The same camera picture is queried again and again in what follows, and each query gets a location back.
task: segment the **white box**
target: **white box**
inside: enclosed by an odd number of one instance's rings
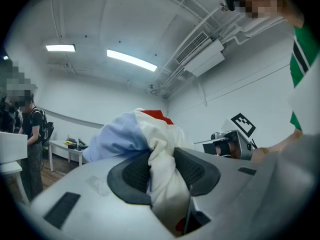
[[[0,132],[0,164],[10,163],[28,157],[28,136]]]

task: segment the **fluorescent light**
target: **fluorescent light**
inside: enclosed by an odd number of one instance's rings
[[[141,59],[138,59],[138,58],[114,51],[114,50],[107,50],[106,55],[111,58],[115,58],[115,59],[118,59],[118,60],[121,60],[124,62],[132,63],[134,65],[137,65],[139,67],[145,68],[145,69],[153,71],[153,72],[157,69],[156,65],[153,65],[153,64],[146,62],[144,60],[141,60]]]
[[[48,52],[75,52],[74,44],[50,44],[45,46]]]

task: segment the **person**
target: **person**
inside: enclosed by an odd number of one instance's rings
[[[21,160],[21,180],[28,199],[31,201],[43,190],[41,179],[42,115],[34,102],[33,93],[24,97],[23,122],[19,134],[27,135],[27,158]]]
[[[292,0],[238,0],[236,2],[239,2],[240,8],[244,8],[246,14],[251,18],[280,15],[294,27],[295,36],[290,60],[290,72],[293,86],[296,87],[308,72],[320,50],[320,45],[305,21],[304,14]],[[288,144],[298,140],[303,135],[294,112],[290,122],[295,127],[294,132],[273,146],[255,149],[252,154],[252,161],[261,162],[266,154],[281,152]],[[232,142],[229,143],[229,149],[231,156],[236,157],[238,150]],[[216,147],[216,152],[220,155],[221,149],[219,146]]]

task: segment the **black rubber pad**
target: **black rubber pad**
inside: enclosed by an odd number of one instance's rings
[[[44,219],[57,229],[61,229],[79,198],[79,194],[66,192],[44,216]]]

